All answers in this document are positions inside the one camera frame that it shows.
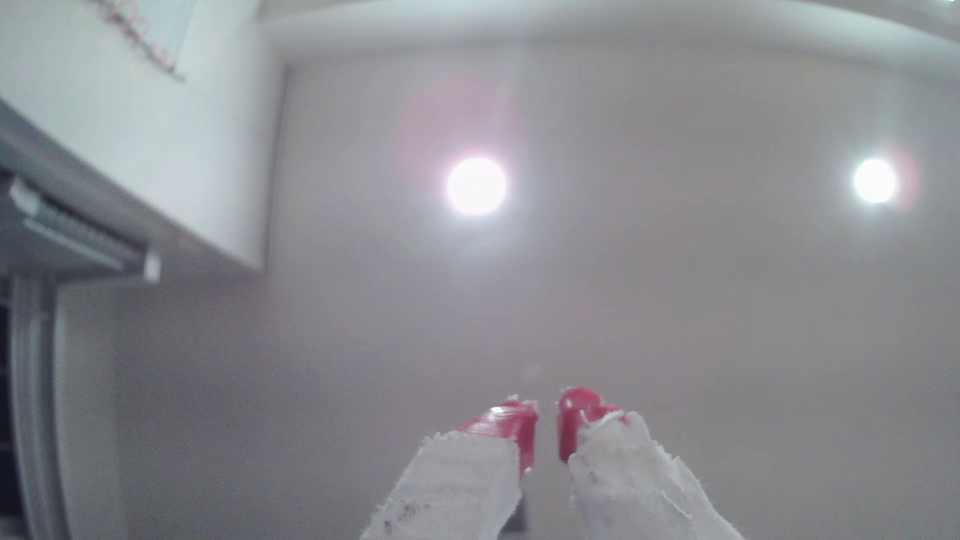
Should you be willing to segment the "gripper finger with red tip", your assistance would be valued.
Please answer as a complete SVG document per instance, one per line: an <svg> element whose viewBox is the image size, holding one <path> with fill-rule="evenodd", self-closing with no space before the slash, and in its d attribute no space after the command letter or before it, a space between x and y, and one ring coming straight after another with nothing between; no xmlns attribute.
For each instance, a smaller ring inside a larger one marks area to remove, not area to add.
<svg viewBox="0 0 960 540"><path fill-rule="evenodd" d="M498 539L535 459L538 405L508 398L426 437L361 539Z"/></svg>
<svg viewBox="0 0 960 540"><path fill-rule="evenodd" d="M636 411L593 390L558 398L558 456L586 539L743 539L686 463L650 434Z"/></svg>

